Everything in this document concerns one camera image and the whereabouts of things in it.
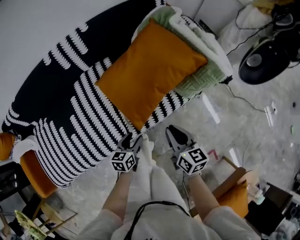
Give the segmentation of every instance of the green blanket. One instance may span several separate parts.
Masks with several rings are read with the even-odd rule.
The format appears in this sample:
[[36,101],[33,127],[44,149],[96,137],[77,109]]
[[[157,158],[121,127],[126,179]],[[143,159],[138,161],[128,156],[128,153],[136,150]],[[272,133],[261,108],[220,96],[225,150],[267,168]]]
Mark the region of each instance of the green blanket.
[[[175,11],[172,7],[164,6],[159,8],[148,18],[146,18],[141,25],[139,26],[137,33],[141,32],[144,27],[149,23],[150,18],[154,18],[155,21],[177,35],[181,40],[183,40],[187,45],[189,45],[194,51],[203,54],[199,51],[192,43],[190,43],[183,35],[178,33],[172,26],[169,24],[169,19],[175,14]],[[192,29],[192,31],[199,37],[199,30],[197,28]],[[207,58],[208,63],[199,68],[197,72],[186,77],[178,86],[174,89],[177,93],[185,98],[192,98],[195,95],[199,94],[204,88],[207,88],[211,85],[215,85],[225,79],[224,73],[220,68],[209,58]]]

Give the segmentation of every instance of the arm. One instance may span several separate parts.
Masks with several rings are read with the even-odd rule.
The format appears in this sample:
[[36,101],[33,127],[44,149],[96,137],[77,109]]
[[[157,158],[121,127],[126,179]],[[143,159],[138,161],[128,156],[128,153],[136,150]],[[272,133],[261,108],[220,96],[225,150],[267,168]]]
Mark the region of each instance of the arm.
[[121,173],[102,209],[107,209],[124,220],[132,172]]
[[188,185],[201,219],[205,219],[211,210],[220,206],[199,174],[191,177],[188,180]]
[[76,240],[110,240],[122,226],[132,173],[122,173],[113,187],[99,215],[90,222]]
[[235,214],[231,208],[220,207],[200,175],[191,177],[188,183],[203,223],[213,229],[221,239],[260,239],[246,221]]

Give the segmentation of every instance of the black and white striped blanket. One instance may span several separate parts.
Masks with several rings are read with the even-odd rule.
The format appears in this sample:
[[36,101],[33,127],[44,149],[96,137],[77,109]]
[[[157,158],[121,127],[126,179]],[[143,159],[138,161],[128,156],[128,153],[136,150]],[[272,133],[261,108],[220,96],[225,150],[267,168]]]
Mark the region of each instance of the black and white striped blanket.
[[2,130],[37,137],[36,156],[57,187],[95,167],[128,132],[138,136],[188,101],[169,92],[138,131],[94,84],[128,49],[143,18],[162,4],[129,0],[92,18],[59,42],[20,88]]

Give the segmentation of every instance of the white shirt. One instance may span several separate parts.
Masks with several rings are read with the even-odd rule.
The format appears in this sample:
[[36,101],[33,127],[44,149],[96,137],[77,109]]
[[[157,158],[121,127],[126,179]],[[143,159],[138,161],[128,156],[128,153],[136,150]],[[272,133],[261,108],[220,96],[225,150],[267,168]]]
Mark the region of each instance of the white shirt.
[[[122,224],[109,210],[102,210],[77,236],[77,240],[122,240],[132,221]],[[135,225],[133,240],[260,240],[246,221],[229,207],[212,210],[203,223],[176,206],[147,206]]]

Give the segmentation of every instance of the white sleeve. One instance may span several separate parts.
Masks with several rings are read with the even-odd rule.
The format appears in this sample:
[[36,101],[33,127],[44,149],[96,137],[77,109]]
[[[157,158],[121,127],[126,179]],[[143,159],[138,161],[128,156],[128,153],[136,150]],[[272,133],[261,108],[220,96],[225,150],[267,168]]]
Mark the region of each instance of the white sleeve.
[[103,209],[77,236],[76,240],[110,240],[123,222],[113,212]]
[[203,223],[213,229],[224,240],[260,240],[253,229],[230,207],[213,209]]

